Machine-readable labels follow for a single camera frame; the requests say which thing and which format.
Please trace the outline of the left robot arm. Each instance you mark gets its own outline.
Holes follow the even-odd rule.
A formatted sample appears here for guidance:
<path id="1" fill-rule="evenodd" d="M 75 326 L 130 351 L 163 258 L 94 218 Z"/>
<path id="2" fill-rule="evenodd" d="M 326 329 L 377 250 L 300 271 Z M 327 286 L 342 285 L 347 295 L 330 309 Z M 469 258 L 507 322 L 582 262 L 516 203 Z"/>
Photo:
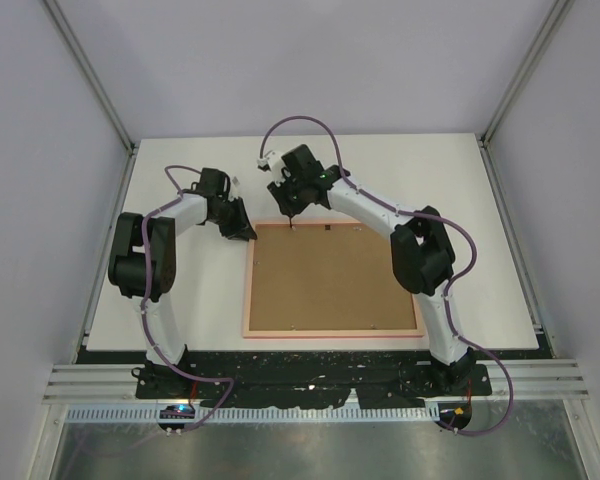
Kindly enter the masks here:
<path id="1" fill-rule="evenodd" d="M 249 242 L 257 234 L 236 182 L 224 171 L 169 165 L 165 174 L 176 188 L 173 200 L 144 215 L 123 212 L 118 216 L 108 279 L 134 302 L 141 322 L 146 357 L 138 382 L 181 398 L 194 382 L 232 381 L 199 377 L 191 371 L 188 347 L 176 325 L 170 298 L 177 274 L 177 237 L 208 223 L 228 240 Z"/>

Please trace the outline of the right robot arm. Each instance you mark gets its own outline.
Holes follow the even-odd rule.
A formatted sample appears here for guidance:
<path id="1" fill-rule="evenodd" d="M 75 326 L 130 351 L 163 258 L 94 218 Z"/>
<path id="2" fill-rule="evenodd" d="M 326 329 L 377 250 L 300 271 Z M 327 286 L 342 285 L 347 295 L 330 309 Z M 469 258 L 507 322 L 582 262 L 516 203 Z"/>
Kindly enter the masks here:
<path id="1" fill-rule="evenodd" d="M 393 275 L 415 296 L 425 323 L 434 386 L 445 394 L 466 386 L 476 359 L 474 349 L 460 339 L 449 320 L 455 305 L 445 288 L 454 275 L 456 255 L 439 212 L 426 207 L 403 213 L 364 190 L 341 166 L 324 167 L 304 144 L 284 154 L 262 153 L 257 165 L 271 175 L 267 189 L 282 215 L 293 218 L 308 206 L 319 205 L 388 240 Z"/>

